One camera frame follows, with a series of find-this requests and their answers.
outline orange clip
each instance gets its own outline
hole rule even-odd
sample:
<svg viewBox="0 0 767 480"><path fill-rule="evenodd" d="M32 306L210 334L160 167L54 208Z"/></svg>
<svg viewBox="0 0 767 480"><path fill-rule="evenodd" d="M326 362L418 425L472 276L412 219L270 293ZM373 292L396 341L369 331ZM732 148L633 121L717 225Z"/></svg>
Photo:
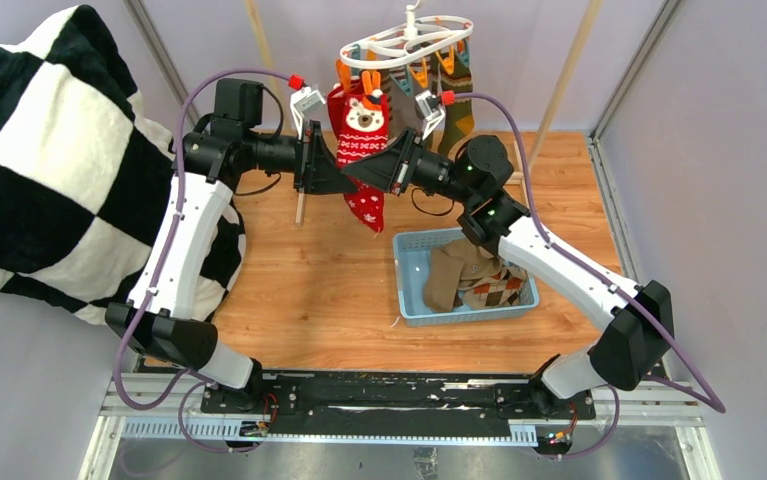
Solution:
<svg viewBox="0 0 767 480"><path fill-rule="evenodd" d="M377 37L371 37L372 42L375 40L377 40ZM377 60L377 54L372 52L371 49L368 49L365 52L365 59L368 60L369 62L373 62Z"/></svg>
<svg viewBox="0 0 767 480"><path fill-rule="evenodd" d="M412 78L415 79L415 81L421 85L421 88L427 88L430 85L430 82L427 78L427 58L422 57L421 59L421 71L416 71L412 68L412 64L410 63L407 65L407 69L410 72L410 75L412 75Z"/></svg>
<svg viewBox="0 0 767 480"><path fill-rule="evenodd" d="M448 72L448 75L454 74L454 46L453 45L448 46L447 57L442 57L442 51L436 50L436 58L439 59L439 63L442 65L442 68L444 68L445 71Z"/></svg>
<svg viewBox="0 0 767 480"><path fill-rule="evenodd" d="M341 58L336 59L336 78L342 84L342 91L349 92L351 89L351 67L345 65Z"/></svg>
<svg viewBox="0 0 767 480"><path fill-rule="evenodd" d="M377 70L365 70L362 72L362 105L369 110L382 110L380 98L374 95L375 90L380 90L380 72Z"/></svg>

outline white wall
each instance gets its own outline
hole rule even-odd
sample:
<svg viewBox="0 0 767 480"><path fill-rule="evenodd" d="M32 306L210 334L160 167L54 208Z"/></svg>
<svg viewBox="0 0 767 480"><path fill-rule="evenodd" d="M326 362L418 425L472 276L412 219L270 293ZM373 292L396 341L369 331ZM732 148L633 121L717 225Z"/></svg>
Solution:
<svg viewBox="0 0 767 480"><path fill-rule="evenodd" d="M50 15L78 4L92 5L109 27L144 95L145 115L167 128L173 127L180 105L121 0L0 0L0 43L19 43Z"/></svg>
<svg viewBox="0 0 767 480"><path fill-rule="evenodd" d="M587 2L426 0L417 16L449 14L473 20L476 90L500 98L520 128L533 130L545 112ZM407 5L403 0L257 3L275 67L298 73L322 90L336 81L339 49L403 23ZM145 0L145 4L187 87L219 70L262 65L242 0ZM661 4L662 0L604 2L556 128L595 126ZM197 102L202 113L212 111L211 92ZM266 112L266 122L276 123L274 112ZM316 116L325 117L323 111ZM475 117L478 128L508 129L491 106L476 106Z"/></svg>
<svg viewBox="0 0 767 480"><path fill-rule="evenodd" d="M0 294L0 478L77 478L118 337Z"/></svg>
<svg viewBox="0 0 767 480"><path fill-rule="evenodd" d="M644 278L729 408L726 479L767 477L767 2L686 1L604 139Z"/></svg>
<svg viewBox="0 0 767 480"><path fill-rule="evenodd" d="M0 43L26 38L68 0L0 0ZM178 106L120 0L91 2L109 26L148 115ZM0 295L0 478L77 477L109 383L117 337L60 309Z"/></svg>

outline wooden floor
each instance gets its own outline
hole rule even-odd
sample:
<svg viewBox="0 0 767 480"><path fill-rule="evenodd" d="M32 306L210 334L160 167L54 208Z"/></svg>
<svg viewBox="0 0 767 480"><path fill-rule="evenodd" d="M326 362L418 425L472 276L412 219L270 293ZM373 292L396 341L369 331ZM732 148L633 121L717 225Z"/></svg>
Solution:
<svg viewBox="0 0 767 480"><path fill-rule="evenodd" d="M510 134L501 135L512 145ZM542 221L618 271L583 136L551 134L541 155L534 195ZM267 181L258 172L246 174L239 191ZM509 191L523 200L519 187ZM448 206L441 198L416 198L427 210ZM266 367L532 372L551 355L596 338L583 315L541 282L539 307L522 318L392 326L399 315L392 236L456 226L461 209L436 218L416 211L408 195L387 196L386 228L375 238L340 195L310 197L300 228L294 225L296 203L288 179L266 194L237 200L248 250L215 320L224 342Z"/></svg>

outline wooden pole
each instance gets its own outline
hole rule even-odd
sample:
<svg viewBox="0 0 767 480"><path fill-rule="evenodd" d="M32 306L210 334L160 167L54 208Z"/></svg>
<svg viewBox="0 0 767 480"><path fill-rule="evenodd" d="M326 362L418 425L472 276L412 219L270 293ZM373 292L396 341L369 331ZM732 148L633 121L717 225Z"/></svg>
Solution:
<svg viewBox="0 0 767 480"><path fill-rule="evenodd" d="M548 102L548 108L545 110L545 116L542 117L542 123L539 124L539 131L536 132L536 139L533 141L530 151L527 152L528 172L533 172L533 165L536 164L536 159L539 157L539 150L542 149L542 143L545 141L545 136L548 134L548 130L550 130L551 124L554 122L554 116L557 114L557 110L560 108L560 103L563 101L566 88L574 74L574 69L577 66L577 61L580 59L580 54L583 52L583 47L586 46L586 40L589 38L589 33L592 31L592 25L595 24L595 19L598 17L598 12L601 10L602 3L603 0L589 0L589 5L587 5L586 11L583 12L583 18L580 20L580 25L577 27L577 33L574 36L574 41L572 41L569 54L566 57L566 62L563 64L560 77L557 79L554 93L551 94L551 100Z"/></svg>
<svg viewBox="0 0 767 480"><path fill-rule="evenodd" d="M274 69L274 59L271 58L271 49L268 47L268 39L265 37L265 29L262 27L262 18L259 16L259 7L256 4L256 0L245 0L245 10L248 13L248 20L250 20L251 29L253 35L256 37L256 44L259 47L259 55L262 57L262 64L265 68ZM277 98L283 98L283 91L280 88L280 83L276 78L271 77L271 89ZM288 128L286 130L295 134L295 125L292 121L292 113L283 111L283 118L286 119ZM298 194L298 208L295 212L295 225L302 226L304 219L304 211L306 209L306 195L303 193Z"/></svg>

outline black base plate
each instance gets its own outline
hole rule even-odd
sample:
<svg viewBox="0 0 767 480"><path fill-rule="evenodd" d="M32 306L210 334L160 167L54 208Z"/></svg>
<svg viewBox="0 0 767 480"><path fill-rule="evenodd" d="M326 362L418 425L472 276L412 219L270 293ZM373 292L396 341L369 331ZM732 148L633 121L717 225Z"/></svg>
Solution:
<svg viewBox="0 0 767 480"><path fill-rule="evenodd" d="M174 371L144 365L139 370ZM263 374L263 396L277 398L276 407L269 401L268 411L276 410L272 433L506 437L509 419L546 418L526 400L527 375L267 369ZM590 392L569 400L579 420L595 418L587 397ZM262 413L264 407L261 401L242 410L220 389L205 395L201 405L204 413ZM571 417L567 406L548 416Z"/></svg>

